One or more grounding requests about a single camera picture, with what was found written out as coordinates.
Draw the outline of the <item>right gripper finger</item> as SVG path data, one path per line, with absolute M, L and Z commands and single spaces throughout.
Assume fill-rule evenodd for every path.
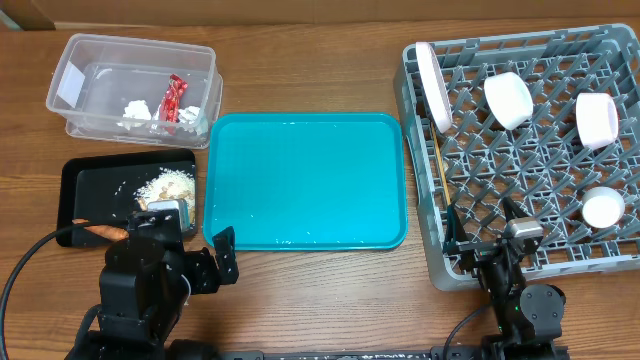
M 455 205 L 451 203 L 447 207 L 447 229 L 445 234 L 445 246 L 454 245 L 458 242 L 467 242 L 467 233 L 460 221 Z
M 511 197 L 504 197 L 501 200 L 501 204 L 507 223 L 509 223 L 511 220 L 528 217 L 528 214 L 524 210 L 522 210 Z

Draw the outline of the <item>rice and food scraps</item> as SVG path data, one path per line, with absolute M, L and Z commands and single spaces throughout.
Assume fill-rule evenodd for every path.
M 132 199 L 143 210 L 156 201 L 183 199 L 190 212 L 196 210 L 196 183 L 192 174 L 183 170 L 161 168 L 160 174 L 135 187 Z

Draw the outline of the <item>orange carrot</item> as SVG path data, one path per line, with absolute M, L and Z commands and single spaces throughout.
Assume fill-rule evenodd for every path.
M 84 228 L 109 241 L 121 241 L 129 238 L 124 221 L 89 221 L 87 219 L 73 219 L 74 225 L 84 224 Z

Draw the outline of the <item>small white cup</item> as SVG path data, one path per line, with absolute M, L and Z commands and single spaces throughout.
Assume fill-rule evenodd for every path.
M 615 225 L 625 213 L 623 197 L 609 187 L 595 187 L 584 193 L 581 214 L 587 224 L 603 229 Z

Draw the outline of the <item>white tissue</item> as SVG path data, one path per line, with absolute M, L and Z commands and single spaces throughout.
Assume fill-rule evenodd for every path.
M 117 125 L 130 130 L 133 127 L 142 126 L 143 121 L 151 120 L 152 115 L 145 100 L 134 100 L 125 107 L 122 118 L 123 121 L 118 122 Z
M 196 106 L 188 106 L 179 110 L 178 120 L 181 124 L 190 125 L 189 132 L 196 135 L 202 135 L 208 129 L 206 118 L 199 116 L 200 108 Z

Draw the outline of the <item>white bowl with food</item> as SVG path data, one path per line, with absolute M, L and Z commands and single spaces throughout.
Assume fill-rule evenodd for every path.
M 525 81 L 514 72 L 488 77 L 484 94 L 496 120 L 514 130 L 533 114 L 533 99 Z

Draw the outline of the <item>red snack wrapper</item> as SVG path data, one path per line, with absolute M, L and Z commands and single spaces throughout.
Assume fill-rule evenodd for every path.
M 188 88 L 188 83 L 178 75 L 169 77 L 169 85 L 158 109 L 158 119 L 170 123 L 177 123 L 179 117 L 179 105 L 182 96 Z

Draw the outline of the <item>large white bowl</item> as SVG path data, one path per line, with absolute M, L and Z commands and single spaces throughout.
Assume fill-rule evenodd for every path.
M 619 135 L 619 116 L 608 93 L 580 93 L 576 100 L 576 127 L 584 147 L 597 150 Z

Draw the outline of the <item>white round plate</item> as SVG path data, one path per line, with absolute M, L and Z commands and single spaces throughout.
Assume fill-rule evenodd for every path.
M 447 89 L 436 53 L 428 42 L 417 42 L 415 52 L 424 95 L 435 126 L 440 133 L 445 133 L 451 128 L 453 120 Z

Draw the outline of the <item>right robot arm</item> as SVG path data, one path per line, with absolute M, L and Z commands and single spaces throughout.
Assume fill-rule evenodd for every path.
M 554 340 L 562 335 L 566 296 L 548 284 L 526 283 L 520 262 L 537 252 L 541 224 L 509 197 L 501 201 L 506 226 L 493 242 L 472 242 L 454 205 L 447 208 L 443 252 L 460 257 L 459 268 L 477 279 L 489 302 L 460 321 L 442 348 L 443 359 L 567 359 L 568 350 Z M 487 309 L 494 311 L 499 333 L 482 338 L 469 350 L 452 345 L 457 332 Z

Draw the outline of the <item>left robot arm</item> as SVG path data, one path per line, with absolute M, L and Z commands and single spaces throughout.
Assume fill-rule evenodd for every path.
M 188 251 L 183 243 L 188 225 L 183 200 L 128 216 L 127 238 L 105 253 L 101 302 L 85 314 L 69 358 L 218 358 L 211 344 L 167 340 L 190 296 L 213 294 L 239 278 L 233 228 L 214 236 L 212 250 Z

